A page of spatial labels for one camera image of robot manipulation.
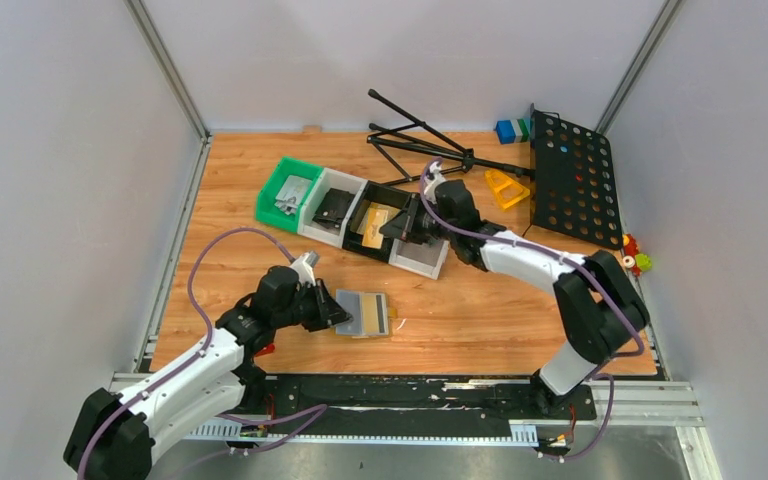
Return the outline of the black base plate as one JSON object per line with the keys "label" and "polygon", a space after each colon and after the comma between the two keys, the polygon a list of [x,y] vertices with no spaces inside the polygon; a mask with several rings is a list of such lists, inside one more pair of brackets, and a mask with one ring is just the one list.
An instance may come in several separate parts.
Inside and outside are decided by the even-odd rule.
{"label": "black base plate", "polygon": [[308,434],[502,438],[512,420],[567,426],[597,417],[589,387],[542,400],[527,376],[278,374],[236,410],[284,417],[320,404],[327,410]]}

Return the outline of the silver white cards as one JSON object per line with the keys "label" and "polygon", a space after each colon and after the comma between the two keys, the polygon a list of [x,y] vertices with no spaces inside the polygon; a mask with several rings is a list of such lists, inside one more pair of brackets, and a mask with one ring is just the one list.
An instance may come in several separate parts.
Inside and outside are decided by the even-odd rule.
{"label": "silver white cards", "polygon": [[274,206],[285,215],[294,215],[302,205],[310,185],[310,179],[288,176],[275,197]]}

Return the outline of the black plastic bin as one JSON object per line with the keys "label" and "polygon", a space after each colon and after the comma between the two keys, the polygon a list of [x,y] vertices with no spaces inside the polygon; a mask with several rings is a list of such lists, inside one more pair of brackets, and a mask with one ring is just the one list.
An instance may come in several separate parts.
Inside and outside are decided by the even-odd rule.
{"label": "black plastic bin", "polygon": [[349,212],[342,248],[388,263],[394,239],[385,236],[382,227],[405,210],[410,199],[411,195],[404,190],[367,182]]}

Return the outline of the black perforated stand tray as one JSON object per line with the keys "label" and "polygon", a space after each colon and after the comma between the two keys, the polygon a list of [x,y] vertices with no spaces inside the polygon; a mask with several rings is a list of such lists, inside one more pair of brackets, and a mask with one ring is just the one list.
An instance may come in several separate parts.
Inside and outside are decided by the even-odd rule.
{"label": "black perforated stand tray", "polygon": [[609,140],[555,112],[529,110],[530,221],[608,250],[623,247]]}

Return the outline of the gold credit card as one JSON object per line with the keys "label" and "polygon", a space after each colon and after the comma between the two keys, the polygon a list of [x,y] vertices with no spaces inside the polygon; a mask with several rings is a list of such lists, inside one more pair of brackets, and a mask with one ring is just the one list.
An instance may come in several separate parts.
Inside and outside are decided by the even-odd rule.
{"label": "gold credit card", "polygon": [[379,233],[379,228],[388,220],[388,211],[379,209],[368,210],[361,245],[365,248],[380,249],[384,236]]}

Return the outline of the red white small block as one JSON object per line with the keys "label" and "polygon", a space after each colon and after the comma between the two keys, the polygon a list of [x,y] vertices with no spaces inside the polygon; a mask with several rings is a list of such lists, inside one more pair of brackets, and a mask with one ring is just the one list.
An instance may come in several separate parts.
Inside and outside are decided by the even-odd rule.
{"label": "red white small block", "polygon": [[256,354],[255,357],[265,356],[272,354],[275,351],[275,344],[269,343],[266,346],[264,346],[262,349],[260,349]]}

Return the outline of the yellow plastic triangle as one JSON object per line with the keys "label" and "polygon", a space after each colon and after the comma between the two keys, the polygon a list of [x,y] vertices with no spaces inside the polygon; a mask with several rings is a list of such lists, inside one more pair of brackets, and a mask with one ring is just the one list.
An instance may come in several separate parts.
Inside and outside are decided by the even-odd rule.
{"label": "yellow plastic triangle", "polygon": [[487,170],[484,172],[484,178],[496,205],[502,211],[513,208],[531,196],[528,187],[502,171]]}

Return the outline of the white bin with black cards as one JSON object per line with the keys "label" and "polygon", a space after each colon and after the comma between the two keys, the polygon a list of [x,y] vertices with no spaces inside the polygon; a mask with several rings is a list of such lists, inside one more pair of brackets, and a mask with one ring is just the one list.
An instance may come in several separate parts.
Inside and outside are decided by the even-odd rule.
{"label": "white bin with black cards", "polygon": [[299,209],[297,233],[342,248],[349,220],[368,181],[325,168]]}

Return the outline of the red green toy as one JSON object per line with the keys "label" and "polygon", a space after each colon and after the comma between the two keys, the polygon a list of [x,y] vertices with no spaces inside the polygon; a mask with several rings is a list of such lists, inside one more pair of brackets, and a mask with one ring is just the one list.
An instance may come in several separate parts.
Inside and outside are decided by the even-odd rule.
{"label": "red green toy", "polygon": [[623,235],[622,264],[635,277],[640,277],[653,267],[651,258],[640,250],[636,239],[631,234]]}

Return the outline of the yellow leather card holder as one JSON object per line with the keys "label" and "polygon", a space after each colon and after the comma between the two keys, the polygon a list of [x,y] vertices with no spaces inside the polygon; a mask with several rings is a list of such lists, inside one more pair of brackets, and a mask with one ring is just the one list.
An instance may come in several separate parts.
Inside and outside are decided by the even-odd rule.
{"label": "yellow leather card holder", "polygon": [[338,289],[336,301],[350,315],[348,322],[335,327],[337,335],[356,339],[390,335],[395,310],[385,293]]}

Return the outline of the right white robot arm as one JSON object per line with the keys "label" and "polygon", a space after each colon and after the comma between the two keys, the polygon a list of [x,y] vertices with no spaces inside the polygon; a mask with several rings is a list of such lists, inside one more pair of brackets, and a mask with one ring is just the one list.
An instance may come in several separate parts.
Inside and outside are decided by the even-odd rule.
{"label": "right white robot arm", "polygon": [[535,373],[547,398],[569,394],[627,343],[644,349],[640,333],[650,314],[613,254],[572,254],[528,241],[483,219],[461,180],[424,187],[379,232],[414,244],[446,241],[463,263],[553,295],[566,340]]}

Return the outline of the gold cards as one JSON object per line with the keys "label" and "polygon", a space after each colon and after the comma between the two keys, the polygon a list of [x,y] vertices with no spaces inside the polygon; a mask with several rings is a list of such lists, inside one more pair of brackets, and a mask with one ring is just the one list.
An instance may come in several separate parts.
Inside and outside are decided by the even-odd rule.
{"label": "gold cards", "polygon": [[360,224],[355,227],[355,232],[362,236],[362,243],[366,246],[381,243],[384,238],[381,233],[382,227],[394,218],[399,210],[396,207],[377,202],[366,202],[365,206]]}

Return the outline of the blue green toy block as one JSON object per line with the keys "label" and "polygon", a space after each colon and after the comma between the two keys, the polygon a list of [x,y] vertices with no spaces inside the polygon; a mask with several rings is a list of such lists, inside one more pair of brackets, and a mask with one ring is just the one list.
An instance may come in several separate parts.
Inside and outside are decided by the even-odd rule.
{"label": "blue green toy block", "polygon": [[531,138],[531,120],[525,118],[499,120],[494,132],[500,144],[527,143]]}

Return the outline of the white bin with card holders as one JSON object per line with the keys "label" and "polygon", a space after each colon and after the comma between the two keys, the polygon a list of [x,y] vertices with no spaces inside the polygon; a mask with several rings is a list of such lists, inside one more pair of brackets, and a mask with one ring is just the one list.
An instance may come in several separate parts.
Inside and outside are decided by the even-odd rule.
{"label": "white bin with card holders", "polygon": [[414,274],[437,280],[447,258],[450,244],[432,240],[425,244],[393,241],[388,264]]}

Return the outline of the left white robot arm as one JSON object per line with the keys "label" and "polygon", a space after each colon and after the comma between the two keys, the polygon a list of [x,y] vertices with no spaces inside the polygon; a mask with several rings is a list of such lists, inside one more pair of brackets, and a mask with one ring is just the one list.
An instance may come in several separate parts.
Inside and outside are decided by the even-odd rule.
{"label": "left white robot arm", "polygon": [[192,430],[239,405],[256,405],[265,373],[254,357],[277,330],[309,332],[351,321],[320,278],[273,266],[184,354],[119,392],[85,400],[63,459],[81,479],[145,479]]}

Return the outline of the green plastic bin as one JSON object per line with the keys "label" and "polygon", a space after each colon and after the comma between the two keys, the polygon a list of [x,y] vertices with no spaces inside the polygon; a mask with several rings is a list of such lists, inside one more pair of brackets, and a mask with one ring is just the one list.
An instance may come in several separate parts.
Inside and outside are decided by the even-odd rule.
{"label": "green plastic bin", "polygon": [[284,231],[296,233],[301,207],[320,179],[322,166],[283,157],[257,196],[255,219]]}

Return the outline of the black folded music stand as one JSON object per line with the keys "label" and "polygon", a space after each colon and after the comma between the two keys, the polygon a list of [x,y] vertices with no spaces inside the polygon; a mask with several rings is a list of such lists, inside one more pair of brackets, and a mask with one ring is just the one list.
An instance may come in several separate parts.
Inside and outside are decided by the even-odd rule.
{"label": "black folded music stand", "polygon": [[388,186],[402,185],[419,180],[419,175],[410,175],[389,153],[388,149],[397,149],[454,161],[456,165],[445,169],[443,171],[444,174],[467,173],[473,167],[478,166],[496,169],[519,178],[534,178],[535,176],[533,168],[477,157],[472,148],[459,144],[449,136],[431,127],[425,121],[387,99],[375,89],[369,89],[367,95],[408,121],[406,125],[395,128],[382,127],[374,122],[370,122],[368,125],[370,133],[366,136],[366,143],[372,145],[402,175],[401,179],[386,182]]}

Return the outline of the black cards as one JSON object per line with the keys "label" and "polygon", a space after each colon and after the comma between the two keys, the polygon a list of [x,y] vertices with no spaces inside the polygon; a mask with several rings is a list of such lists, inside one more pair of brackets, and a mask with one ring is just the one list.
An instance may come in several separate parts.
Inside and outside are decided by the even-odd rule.
{"label": "black cards", "polygon": [[313,223],[327,230],[341,230],[354,197],[353,192],[330,188],[314,212]]}

